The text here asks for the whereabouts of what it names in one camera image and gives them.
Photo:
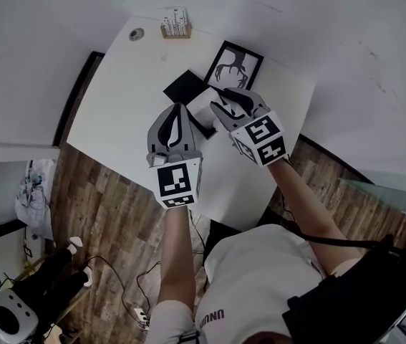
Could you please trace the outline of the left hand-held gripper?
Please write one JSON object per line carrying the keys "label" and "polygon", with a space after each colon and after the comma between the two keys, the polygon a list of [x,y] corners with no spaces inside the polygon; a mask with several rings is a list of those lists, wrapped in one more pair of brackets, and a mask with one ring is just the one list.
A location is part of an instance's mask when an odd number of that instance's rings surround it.
{"label": "left hand-held gripper", "polygon": [[[166,152],[170,149],[183,152]],[[196,150],[186,106],[174,103],[157,117],[148,131],[148,151],[156,201],[164,209],[197,203],[203,155]]]}

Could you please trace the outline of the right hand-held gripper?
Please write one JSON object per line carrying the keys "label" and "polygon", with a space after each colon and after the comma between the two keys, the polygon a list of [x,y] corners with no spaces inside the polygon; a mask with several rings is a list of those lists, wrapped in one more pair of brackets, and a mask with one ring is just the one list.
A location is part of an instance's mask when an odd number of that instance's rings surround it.
{"label": "right hand-held gripper", "polygon": [[229,135],[240,154],[260,167],[289,157],[284,127],[258,93],[228,87],[223,90],[223,96],[228,101],[211,101],[210,108],[223,127],[231,132]]}

